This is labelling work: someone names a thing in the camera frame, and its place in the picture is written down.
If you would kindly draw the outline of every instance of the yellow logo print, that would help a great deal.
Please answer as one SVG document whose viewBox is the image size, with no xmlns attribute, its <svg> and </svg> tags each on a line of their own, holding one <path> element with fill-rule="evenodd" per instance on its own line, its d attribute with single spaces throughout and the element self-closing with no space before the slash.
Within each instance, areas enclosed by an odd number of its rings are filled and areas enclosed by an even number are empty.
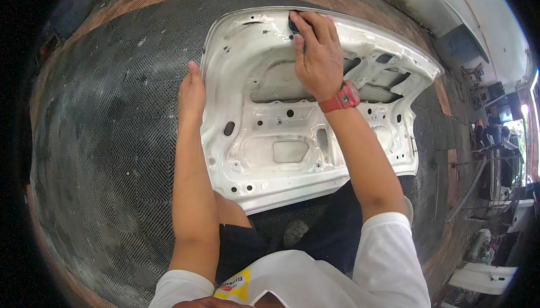
<svg viewBox="0 0 540 308">
<path fill-rule="evenodd" d="M 249 268 L 236 274 L 229 280 L 223 282 L 215 291 L 214 297 L 228 299 L 234 295 L 243 301 L 247 301 L 247 283 L 249 282 Z"/>
</svg>

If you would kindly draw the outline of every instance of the red watch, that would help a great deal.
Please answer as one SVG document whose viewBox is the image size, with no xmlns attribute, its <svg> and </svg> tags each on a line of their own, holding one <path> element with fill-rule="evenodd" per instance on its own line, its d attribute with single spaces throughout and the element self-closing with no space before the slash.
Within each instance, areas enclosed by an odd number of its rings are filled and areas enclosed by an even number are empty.
<svg viewBox="0 0 540 308">
<path fill-rule="evenodd" d="M 360 102 L 358 88 L 351 81 L 344 81 L 340 92 L 329 100 L 319 102 L 319 107 L 326 114 L 336 109 L 356 107 Z"/>
</svg>

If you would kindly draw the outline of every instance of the white wall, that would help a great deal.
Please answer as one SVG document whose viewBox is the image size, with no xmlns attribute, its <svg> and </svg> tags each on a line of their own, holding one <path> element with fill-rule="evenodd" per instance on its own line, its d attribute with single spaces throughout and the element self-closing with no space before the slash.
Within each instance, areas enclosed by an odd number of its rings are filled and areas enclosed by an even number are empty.
<svg viewBox="0 0 540 308">
<path fill-rule="evenodd" d="M 461 23 L 471 28 L 488 54 L 486 84 L 503 82 L 507 91 L 523 79 L 529 48 L 517 19 L 505 0 L 386 0 L 431 29 L 437 37 Z M 459 16 L 448 6 L 450 4 Z M 474 67 L 480 59 L 468 64 Z"/>
</svg>

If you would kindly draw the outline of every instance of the t-shirt sleeve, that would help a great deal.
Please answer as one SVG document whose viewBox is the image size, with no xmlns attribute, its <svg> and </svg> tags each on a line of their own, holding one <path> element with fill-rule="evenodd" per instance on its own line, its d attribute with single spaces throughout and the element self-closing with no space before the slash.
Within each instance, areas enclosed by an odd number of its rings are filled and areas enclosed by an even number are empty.
<svg viewBox="0 0 540 308">
<path fill-rule="evenodd" d="M 207 278 L 185 270 L 170 270 L 156 285 L 156 295 L 149 308 L 171 308 L 182 301 L 191 301 L 214 294 L 214 286 Z"/>
<path fill-rule="evenodd" d="M 381 213 L 362 226 L 353 281 L 388 307 L 430 307 L 407 217 Z"/>
</svg>

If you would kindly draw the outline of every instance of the forearm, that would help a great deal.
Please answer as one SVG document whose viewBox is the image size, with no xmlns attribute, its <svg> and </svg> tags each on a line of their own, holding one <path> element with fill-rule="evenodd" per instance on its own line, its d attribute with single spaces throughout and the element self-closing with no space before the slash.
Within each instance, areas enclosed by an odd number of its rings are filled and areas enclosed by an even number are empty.
<svg viewBox="0 0 540 308">
<path fill-rule="evenodd" d="M 206 170 L 200 129 L 179 124 L 174 161 L 172 221 L 176 240 L 219 243 L 219 221 Z"/>
<path fill-rule="evenodd" d="M 377 137 L 355 108 L 325 114 L 336 134 L 364 215 L 404 213 L 403 190 Z"/>
</svg>

